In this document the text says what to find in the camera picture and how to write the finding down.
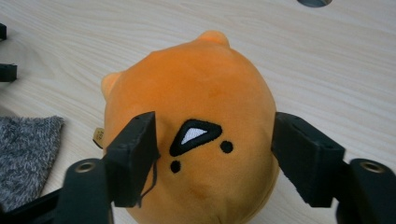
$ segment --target gray sock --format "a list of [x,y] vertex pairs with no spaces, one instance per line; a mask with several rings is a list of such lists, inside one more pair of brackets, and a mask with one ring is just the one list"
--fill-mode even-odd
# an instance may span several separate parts
[[58,117],[0,117],[0,204],[5,212],[38,198],[60,147]]

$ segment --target black triangular beak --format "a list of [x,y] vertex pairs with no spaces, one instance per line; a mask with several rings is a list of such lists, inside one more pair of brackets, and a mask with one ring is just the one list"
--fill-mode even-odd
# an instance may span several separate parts
[[173,157],[180,156],[198,146],[215,140],[221,133],[221,126],[218,124],[198,119],[189,119],[181,125],[169,153]]
[[134,117],[108,146],[103,158],[116,206],[133,207],[141,203],[146,194],[142,191],[152,166],[154,177],[151,188],[155,185],[155,164],[159,158],[155,113]]

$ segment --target plush toy ear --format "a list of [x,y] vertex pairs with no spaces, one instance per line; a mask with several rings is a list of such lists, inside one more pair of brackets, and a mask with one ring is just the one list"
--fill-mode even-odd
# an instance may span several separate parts
[[117,79],[119,79],[121,72],[112,73],[110,75],[105,76],[102,79],[102,94],[107,100],[107,96],[110,94],[111,89],[113,89],[114,83],[116,83]]
[[228,42],[227,36],[225,36],[224,33],[219,32],[219,31],[206,31],[200,36],[198,36],[199,40],[206,40],[206,41],[211,41],[215,42],[227,47],[230,47],[230,43]]

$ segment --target wooden table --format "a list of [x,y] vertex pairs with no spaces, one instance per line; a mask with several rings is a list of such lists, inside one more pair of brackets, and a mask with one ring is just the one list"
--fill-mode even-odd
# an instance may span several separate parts
[[[333,0],[321,8],[282,1],[0,1],[8,40],[0,63],[19,79],[0,85],[0,115],[65,119],[62,146],[44,194],[64,171],[101,158],[101,78],[156,49],[209,29],[265,77],[278,111],[304,118],[347,149],[396,170],[396,2]],[[335,223],[332,209],[306,205],[281,174],[269,203],[249,223]],[[134,223],[115,209],[116,223]]]

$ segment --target metal screw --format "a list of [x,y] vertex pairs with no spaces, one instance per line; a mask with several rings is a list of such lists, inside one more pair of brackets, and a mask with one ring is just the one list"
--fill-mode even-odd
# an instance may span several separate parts
[[76,168],[76,172],[77,173],[86,173],[86,172],[93,170],[94,168],[95,168],[95,163],[87,161],[87,162],[84,162],[81,165],[79,165]]
[[377,174],[382,174],[385,172],[384,168],[382,168],[380,165],[375,164],[373,162],[369,162],[369,161],[361,162],[361,167],[363,167],[367,171],[377,173]]

